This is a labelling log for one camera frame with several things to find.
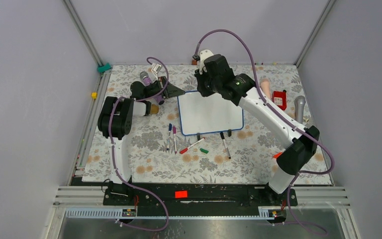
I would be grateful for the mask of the blue framed whiteboard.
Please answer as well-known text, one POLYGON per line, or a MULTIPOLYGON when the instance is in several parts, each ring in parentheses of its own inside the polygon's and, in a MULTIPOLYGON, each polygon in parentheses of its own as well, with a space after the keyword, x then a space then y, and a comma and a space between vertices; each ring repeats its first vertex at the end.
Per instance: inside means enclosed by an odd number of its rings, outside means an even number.
POLYGON ((244 126, 243 109, 220 94, 202 97, 198 91, 189 91, 177 99, 185 136, 240 130, 244 126))

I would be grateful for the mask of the green marker cap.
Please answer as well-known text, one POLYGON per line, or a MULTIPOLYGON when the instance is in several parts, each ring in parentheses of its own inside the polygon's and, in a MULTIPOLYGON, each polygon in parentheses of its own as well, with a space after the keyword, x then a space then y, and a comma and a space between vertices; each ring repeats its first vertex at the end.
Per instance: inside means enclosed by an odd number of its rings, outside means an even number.
POLYGON ((208 151, 208 150, 206 150, 206 149, 203 149, 203 148, 200 148, 200 151, 201 151, 202 153, 205 153, 205 154, 208 154, 208 153, 209 153, 209 151, 208 151))

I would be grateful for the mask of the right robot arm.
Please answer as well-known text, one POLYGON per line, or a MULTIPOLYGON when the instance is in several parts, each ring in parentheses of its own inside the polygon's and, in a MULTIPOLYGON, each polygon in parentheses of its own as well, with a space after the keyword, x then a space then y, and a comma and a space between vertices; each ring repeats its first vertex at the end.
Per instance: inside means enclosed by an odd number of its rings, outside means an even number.
POLYGON ((265 192, 268 203, 278 205, 285 199, 285 190, 300 169, 316 153, 319 130, 306 128, 295 121, 259 91, 259 85, 246 74, 235 75, 226 58, 203 50, 198 56, 197 90, 203 97, 219 94, 258 119, 285 148, 277 158, 278 170, 268 182, 265 192))

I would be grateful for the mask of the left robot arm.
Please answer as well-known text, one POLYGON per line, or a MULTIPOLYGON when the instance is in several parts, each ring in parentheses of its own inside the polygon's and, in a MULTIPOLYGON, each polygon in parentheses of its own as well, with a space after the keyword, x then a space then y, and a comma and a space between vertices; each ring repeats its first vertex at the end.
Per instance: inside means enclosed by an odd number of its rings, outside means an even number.
POLYGON ((133 118, 156 115, 167 99, 185 94, 165 76, 153 81, 142 72, 140 78, 130 85, 131 96, 106 97, 97 121, 98 130, 109 147, 111 173, 108 182, 119 187, 115 198, 124 205, 134 200, 133 189, 128 187, 132 184, 132 171, 127 152, 133 118))

